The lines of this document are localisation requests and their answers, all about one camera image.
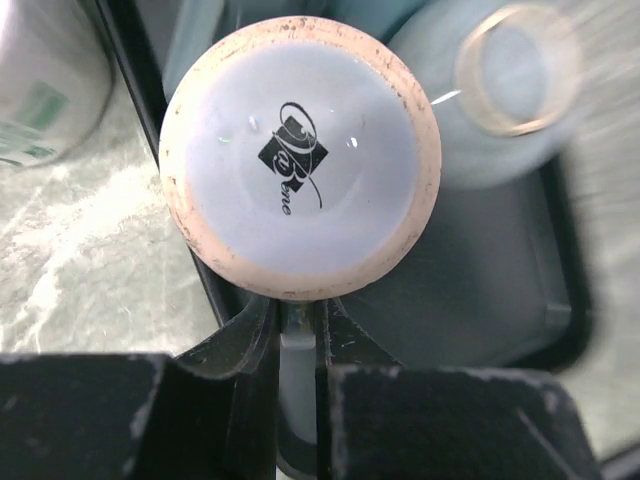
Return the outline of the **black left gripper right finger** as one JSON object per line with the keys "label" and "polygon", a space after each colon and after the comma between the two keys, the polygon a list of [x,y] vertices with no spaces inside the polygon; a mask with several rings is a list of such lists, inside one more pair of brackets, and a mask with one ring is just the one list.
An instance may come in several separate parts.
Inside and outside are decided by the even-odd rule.
{"label": "black left gripper right finger", "polygon": [[596,479],[576,405],[545,372],[411,369],[335,300],[315,306],[321,479]]}

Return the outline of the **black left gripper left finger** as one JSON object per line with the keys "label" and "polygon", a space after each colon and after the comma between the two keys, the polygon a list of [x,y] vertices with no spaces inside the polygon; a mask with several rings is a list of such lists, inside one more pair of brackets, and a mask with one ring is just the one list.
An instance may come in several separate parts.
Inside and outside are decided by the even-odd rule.
{"label": "black left gripper left finger", "polygon": [[5,354],[5,479],[271,479],[278,326],[255,297],[180,358]]}

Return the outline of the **pale grey mug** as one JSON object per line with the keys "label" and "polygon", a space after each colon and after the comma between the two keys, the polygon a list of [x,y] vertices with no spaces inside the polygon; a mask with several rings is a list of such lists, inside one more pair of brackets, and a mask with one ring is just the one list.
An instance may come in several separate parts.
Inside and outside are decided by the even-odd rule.
{"label": "pale grey mug", "polygon": [[432,215],[441,143],[403,61],[350,25],[283,16],[240,28],[179,81],[159,138],[171,215],[196,256],[280,316],[279,414],[290,475],[326,474],[315,365],[337,338],[390,355],[343,298],[409,253]]}

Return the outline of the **grey-blue mug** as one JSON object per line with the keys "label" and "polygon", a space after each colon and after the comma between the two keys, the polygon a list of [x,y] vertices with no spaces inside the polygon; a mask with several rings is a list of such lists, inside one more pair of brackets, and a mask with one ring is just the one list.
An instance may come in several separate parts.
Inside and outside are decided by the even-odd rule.
{"label": "grey-blue mug", "polygon": [[196,60],[226,35],[266,19],[320,16],[326,7],[327,1],[316,0],[183,1],[162,73],[165,99],[171,99]]}

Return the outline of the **grey mug white rim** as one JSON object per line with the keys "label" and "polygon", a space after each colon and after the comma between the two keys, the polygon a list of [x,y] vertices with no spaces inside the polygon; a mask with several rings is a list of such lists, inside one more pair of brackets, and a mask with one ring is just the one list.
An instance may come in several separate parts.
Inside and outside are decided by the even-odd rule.
{"label": "grey mug white rim", "polygon": [[583,62],[557,2],[434,1],[389,46],[430,99],[445,187],[507,183],[568,141]]}

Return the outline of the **light blue mug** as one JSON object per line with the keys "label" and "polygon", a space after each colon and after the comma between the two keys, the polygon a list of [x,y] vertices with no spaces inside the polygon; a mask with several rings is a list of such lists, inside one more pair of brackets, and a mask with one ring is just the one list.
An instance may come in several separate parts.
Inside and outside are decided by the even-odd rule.
{"label": "light blue mug", "polygon": [[387,43],[427,3],[427,0],[336,0],[328,2],[327,15]]}

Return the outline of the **black tray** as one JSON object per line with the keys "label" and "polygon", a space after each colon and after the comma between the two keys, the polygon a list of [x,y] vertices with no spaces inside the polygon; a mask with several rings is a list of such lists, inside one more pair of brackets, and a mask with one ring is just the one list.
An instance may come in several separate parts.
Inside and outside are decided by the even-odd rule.
{"label": "black tray", "polygon": [[[158,167],[169,102],[162,73],[182,2],[97,5]],[[558,207],[547,197],[558,151],[530,173],[483,189],[445,187],[441,165],[423,234],[387,275],[344,296],[347,313],[409,368],[553,371],[572,363],[585,348],[592,322],[583,271],[566,264],[578,245],[563,237],[553,221]],[[224,321],[263,297],[224,280],[188,247],[211,306]],[[277,301],[263,298],[276,303],[279,315]]]}

